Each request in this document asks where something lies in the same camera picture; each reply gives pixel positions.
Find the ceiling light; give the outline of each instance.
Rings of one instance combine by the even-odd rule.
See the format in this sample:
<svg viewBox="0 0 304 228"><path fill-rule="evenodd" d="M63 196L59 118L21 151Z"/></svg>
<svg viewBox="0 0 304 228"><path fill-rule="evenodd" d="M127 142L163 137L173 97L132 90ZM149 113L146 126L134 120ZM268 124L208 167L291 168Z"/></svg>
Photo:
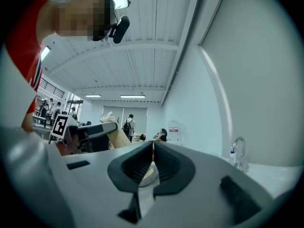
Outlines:
<svg viewBox="0 0 304 228"><path fill-rule="evenodd" d="M144 95L121 95L121 98L145 98Z"/></svg>
<svg viewBox="0 0 304 228"><path fill-rule="evenodd" d="M46 55L50 52L51 48L49 48L48 46L45 47L41 53L41 61L46 57Z"/></svg>
<svg viewBox="0 0 304 228"><path fill-rule="evenodd" d="M86 97L91 97L91 98L94 98L94 97L101 97L101 95L85 95Z"/></svg>
<svg viewBox="0 0 304 228"><path fill-rule="evenodd" d="M124 8L127 8L130 5L129 0L114 0L114 2L115 2L115 9L114 10L124 9Z"/></svg>

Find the person with backpack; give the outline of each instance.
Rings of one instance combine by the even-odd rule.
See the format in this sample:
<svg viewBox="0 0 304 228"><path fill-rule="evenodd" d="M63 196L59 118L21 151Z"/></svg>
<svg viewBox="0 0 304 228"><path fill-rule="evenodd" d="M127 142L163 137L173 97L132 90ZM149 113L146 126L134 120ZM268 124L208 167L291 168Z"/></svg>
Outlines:
<svg viewBox="0 0 304 228"><path fill-rule="evenodd" d="M72 111L70 112L70 116L72 116L72 117L77 121L77 115L76 115L76 113L75 113L76 108L75 108L75 107L72 107L71 110L72 110Z"/></svg>
<svg viewBox="0 0 304 228"><path fill-rule="evenodd" d="M129 118L125 120L123 125L123 131L125 135L127 135L127 137L130 139L130 142L132 142L132 138L134 135L135 121L133 120L133 118L133 114L130 114Z"/></svg>
<svg viewBox="0 0 304 228"><path fill-rule="evenodd" d="M51 104L53 103L53 99L50 98L49 100L48 99L45 99L44 102L43 102L43 108L41 110L41 117L46 117L47 115L47 112L51 109Z"/></svg>

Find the backpack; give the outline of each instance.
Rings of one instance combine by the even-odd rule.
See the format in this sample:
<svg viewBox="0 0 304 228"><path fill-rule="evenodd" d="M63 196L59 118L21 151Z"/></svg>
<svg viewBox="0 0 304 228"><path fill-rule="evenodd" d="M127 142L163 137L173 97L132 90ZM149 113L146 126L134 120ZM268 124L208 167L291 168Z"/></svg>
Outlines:
<svg viewBox="0 0 304 228"><path fill-rule="evenodd" d="M132 120L128 123L127 120L125 120L125 123L123 125L123 132L125 133L125 135L127 135L127 137L129 137L130 134L130 130L131 130L131 125L130 123L132 122Z"/></svg>
<svg viewBox="0 0 304 228"><path fill-rule="evenodd" d="M141 140L142 140L142 141L145 141L145 140L146 140L146 135L142 134L142 135L141 135Z"/></svg>

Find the red shirt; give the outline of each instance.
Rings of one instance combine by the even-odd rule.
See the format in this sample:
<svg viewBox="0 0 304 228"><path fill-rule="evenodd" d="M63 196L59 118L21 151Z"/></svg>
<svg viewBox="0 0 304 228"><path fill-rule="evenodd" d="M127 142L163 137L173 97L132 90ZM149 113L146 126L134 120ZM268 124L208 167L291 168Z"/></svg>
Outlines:
<svg viewBox="0 0 304 228"><path fill-rule="evenodd" d="M33 0L24 10L5 41L7 52L12 61L36 92L42 74L40 52L43 48L43 44L40 45L37 41L36 23L40 9L47 1ZM27 113L35 111L35 104L36 98Z"/></svg>

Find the seated person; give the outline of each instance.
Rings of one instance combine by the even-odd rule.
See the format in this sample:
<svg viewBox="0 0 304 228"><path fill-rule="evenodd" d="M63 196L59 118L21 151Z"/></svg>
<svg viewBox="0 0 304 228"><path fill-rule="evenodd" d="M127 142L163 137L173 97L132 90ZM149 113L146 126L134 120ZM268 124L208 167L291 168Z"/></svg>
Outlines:
<svg viewBox="0 0 304 228"><path fill-rule="evenodd" d="M167 142L167 135L166 129L162 128L153 138L155 141Z"/></svg>

